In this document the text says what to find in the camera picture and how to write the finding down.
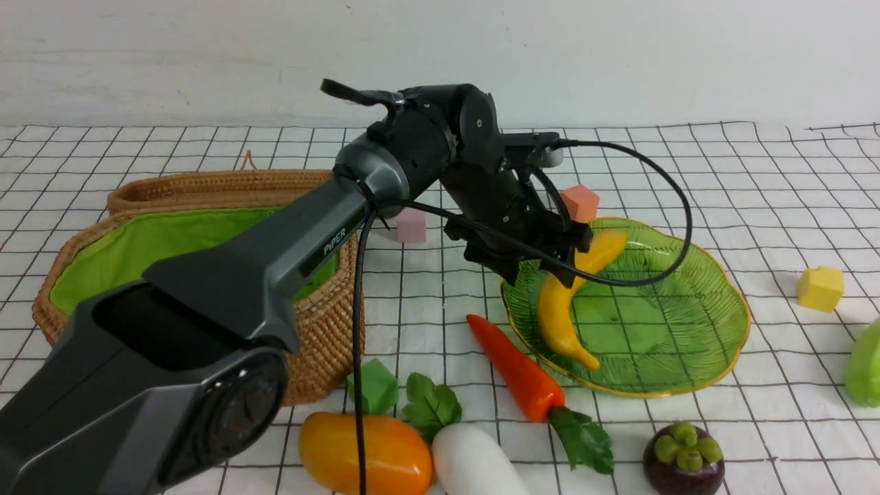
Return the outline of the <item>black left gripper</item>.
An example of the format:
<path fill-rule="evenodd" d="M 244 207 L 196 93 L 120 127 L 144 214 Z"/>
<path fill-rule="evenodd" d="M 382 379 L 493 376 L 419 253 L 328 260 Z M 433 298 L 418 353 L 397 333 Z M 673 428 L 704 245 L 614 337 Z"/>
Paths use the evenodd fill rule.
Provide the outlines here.
<path fill-rule="evenodd" d="M 461 213 L 475 222 L 550 254 L 566 267 L 547 262 L 547 273 L 563 288 L 579 289 L 586 282 L 576 275 L 579 251 L 591 249 L 591 229 L 543 206 L 537 191 L 519 181 L 512 171 L 490 175 L 479 165 L 456 164 L 443 173 L 441 184 Z M 444 234 L 453 241 L 464 241 L 464 257 L 503 281 L 515 285 L 520 264 L 538 260 L 488 234 L 449 220 Z"/>

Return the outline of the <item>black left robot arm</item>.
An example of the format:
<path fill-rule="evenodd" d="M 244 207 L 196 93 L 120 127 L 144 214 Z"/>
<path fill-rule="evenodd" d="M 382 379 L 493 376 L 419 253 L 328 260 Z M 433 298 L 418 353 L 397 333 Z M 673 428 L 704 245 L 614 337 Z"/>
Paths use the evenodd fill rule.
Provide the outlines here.
<path fill-rule="evenodd" d="M 557 166 L 556 132 L 500 131 L 474 85 L 324 94 L 386 109 L 331 177 L 216 247 L 152 263 L 78 304 L 41 369 L 2 408 L 3 494 L 158 494 L 254 445 L 282 407 L 300 348 L 294 298 L 365 223 L 436 182 L 465 257 L 512 282 L 523 259 L 559 272 L 588 235 L 514 170 Z"/>

